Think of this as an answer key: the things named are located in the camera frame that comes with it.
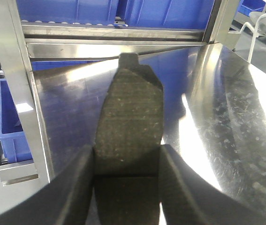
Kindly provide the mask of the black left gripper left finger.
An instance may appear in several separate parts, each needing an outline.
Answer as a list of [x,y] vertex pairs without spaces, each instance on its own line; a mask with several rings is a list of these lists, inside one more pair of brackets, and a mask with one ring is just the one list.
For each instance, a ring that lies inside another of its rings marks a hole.
[[84,146],[49,184],[0,214],[0,225],[84,225],[93,181],[94,154]]

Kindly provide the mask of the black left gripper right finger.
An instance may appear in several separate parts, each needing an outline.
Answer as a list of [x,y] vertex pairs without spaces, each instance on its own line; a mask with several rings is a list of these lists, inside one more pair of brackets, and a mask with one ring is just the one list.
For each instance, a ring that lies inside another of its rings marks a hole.
[[168,225],[266,225],[266,216],[210,185],[169,144],[160,147],[159,196]]

